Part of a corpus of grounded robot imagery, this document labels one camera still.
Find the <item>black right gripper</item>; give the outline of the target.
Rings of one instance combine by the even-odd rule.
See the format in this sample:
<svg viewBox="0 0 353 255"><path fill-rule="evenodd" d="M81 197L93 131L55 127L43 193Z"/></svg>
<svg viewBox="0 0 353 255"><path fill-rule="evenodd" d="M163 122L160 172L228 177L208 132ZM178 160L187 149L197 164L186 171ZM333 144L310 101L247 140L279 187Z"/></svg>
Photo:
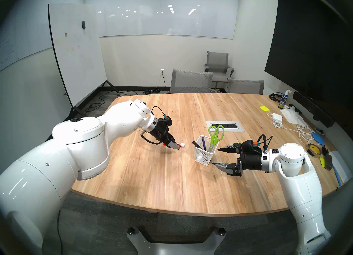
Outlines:
<svg viewBox="0 0 353 255"><path fill-rule="evenodd" d="M227 175L241 177L244 170L262 171L262 154L241 152L241 144L228 145L219 148L218 151L240 154L236 163L212 162L216 168Z"/></svg>

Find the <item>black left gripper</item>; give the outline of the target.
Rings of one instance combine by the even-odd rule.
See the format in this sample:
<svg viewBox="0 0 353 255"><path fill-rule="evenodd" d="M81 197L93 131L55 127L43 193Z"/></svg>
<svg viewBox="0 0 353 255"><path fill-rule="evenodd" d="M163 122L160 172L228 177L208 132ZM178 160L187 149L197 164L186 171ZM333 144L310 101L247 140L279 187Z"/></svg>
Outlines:
<svg viewBox="0 0 353 255"><path fill-rule="evenodd" d="M179 150L180 147L176 143L174 137L169 133L169 126L172 125L172 120L154 120L150 125L150 134L156 140L164 143L170 149Z"/></svg>

